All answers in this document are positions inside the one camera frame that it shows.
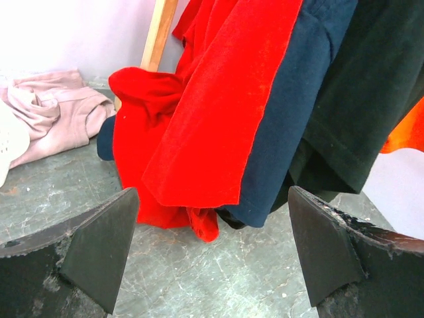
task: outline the wooden chair leg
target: wooden chair leg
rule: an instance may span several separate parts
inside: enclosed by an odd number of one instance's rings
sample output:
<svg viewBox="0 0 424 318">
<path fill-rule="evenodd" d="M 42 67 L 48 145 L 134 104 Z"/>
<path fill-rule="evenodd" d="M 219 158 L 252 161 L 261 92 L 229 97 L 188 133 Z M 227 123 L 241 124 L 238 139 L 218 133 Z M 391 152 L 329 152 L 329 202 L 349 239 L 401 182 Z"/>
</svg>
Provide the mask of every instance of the wooden chair leg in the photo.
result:
<svg viewBox="0 0 424 318">
<path fill-rule="evenodd" d="M 140 64 L 143 70 L 158 70 L 177 4 L 178 0 L 156 0 Z M 115 109 L 118 111 L 120 108 L 121 101 L 116 97 Z"/>
</svg>

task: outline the concrete floor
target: concrete floor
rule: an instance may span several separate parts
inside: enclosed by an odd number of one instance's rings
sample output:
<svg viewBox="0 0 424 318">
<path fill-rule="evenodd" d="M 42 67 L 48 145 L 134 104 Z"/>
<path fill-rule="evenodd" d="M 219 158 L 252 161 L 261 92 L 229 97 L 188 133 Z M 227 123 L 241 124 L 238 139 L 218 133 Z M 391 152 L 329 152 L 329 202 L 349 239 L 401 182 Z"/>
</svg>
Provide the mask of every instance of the concrete floor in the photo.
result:
<svg viewBox="0 0 424 318">
<path fill-rule="evenodd" d="M 0 189 L 0 244 L 90 209 L 118 192 L 114 163 L 95 141 L 10 171 Z M 389 227 L 365 195 L 333 205 Z M 189 229 L 137 225 L 113 317 L 317 317 L 310 308 L 283 206 L 263 229 L 221 224 L 211 244 Z"/>
</svg>

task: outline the navy blue garment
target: navy blue garment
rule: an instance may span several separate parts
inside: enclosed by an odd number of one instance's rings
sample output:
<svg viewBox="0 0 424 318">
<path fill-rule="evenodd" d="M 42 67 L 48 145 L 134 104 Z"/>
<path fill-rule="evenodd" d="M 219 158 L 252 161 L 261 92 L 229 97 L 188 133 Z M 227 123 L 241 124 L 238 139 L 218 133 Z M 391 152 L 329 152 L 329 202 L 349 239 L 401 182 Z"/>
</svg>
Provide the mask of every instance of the navy blue garment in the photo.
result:
<svg viewBox="0 0 424 318">
<path fill-rule="evenodd" d="M 106 161 L 113 159 L 112 141 L 113 129 L 115 128 L 116 116 L 109 117 L 101 125 L 99 134 L 97 135 L 97 155 Z"/>
<path fill-rule="evenodd" d="M 356 4 L 304 0 L 244 171 L 240 203 L 222 207 L 235 219 L 264 225 Z"/>
</svg>

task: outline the red towel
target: red towel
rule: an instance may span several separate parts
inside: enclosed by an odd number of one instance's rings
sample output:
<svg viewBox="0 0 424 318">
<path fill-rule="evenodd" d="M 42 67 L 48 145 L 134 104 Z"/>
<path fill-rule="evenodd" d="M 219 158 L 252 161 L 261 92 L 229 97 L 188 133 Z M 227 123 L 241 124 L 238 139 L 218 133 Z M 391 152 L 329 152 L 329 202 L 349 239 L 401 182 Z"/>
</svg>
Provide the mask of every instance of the red towel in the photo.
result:
<svg viewBox="0 0 424 318">
<path fill-rule="evenodd" d="M 139 223 L 217 238 L 213 208 L 239 202 L 300 7 L 301 0 L 191 0 L 173 32 L 185 46 L 176 74 L 125 68 L 109 78 L 122 101 L 114 157 L 123 186 L 138 189 Z"/>
</svg>

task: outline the pink cloth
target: pink cloth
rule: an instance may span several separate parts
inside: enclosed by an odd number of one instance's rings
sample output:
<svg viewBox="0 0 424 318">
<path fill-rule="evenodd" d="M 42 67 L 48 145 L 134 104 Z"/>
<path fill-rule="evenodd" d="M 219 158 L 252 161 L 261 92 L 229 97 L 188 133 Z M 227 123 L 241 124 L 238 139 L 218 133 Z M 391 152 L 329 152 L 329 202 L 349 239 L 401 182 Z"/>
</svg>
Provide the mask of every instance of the pink cloth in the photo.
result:
<svg viewBox="0 0 424 318">
<path fill-rule="evenodd" d="M 11 168 L 88 144 L 115 114 L 113 102 L 85 86 L 77 70 L 14 79 L 0 98 L 27 125 L 31 140 Z"/>
</svg>

